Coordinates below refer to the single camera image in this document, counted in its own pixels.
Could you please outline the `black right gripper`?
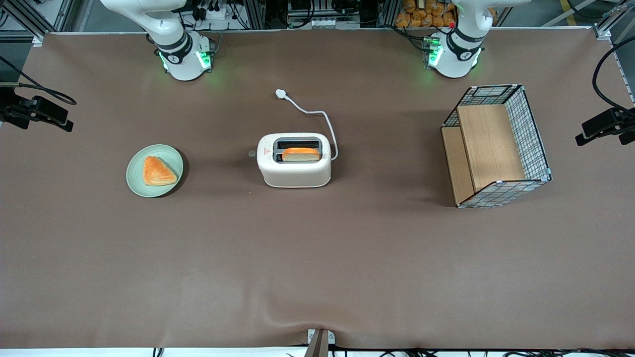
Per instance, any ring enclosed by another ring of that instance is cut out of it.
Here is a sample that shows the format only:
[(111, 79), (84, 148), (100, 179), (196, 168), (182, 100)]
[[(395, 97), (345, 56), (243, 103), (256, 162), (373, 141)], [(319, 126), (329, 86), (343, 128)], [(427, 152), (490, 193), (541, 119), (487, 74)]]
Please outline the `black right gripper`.
[(73, 122), (68, 119), (68, 110), (41, 96), (34, 96), (29, 101), (16, 95), (13, 88), (1, 88), (0, 121), (20, 129), (28, 129), (31, 120), (54, 125), (66, 132), (73, 130)]

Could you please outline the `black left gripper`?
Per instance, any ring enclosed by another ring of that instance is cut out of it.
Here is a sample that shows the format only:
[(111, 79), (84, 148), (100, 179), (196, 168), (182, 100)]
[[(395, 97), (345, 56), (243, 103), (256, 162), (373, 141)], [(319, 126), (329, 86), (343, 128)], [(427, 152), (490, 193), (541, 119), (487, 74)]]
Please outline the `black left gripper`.
[(592, 140), (609, 135), (619, 135), (619, 129), (624, 132), (619, 135), (622, 145), (635, 142), (635, 109), (620, 110), (611, 108), (586, 120), (581, 124), (581, 134), (575, 137), (578, 147), (589, 144)]

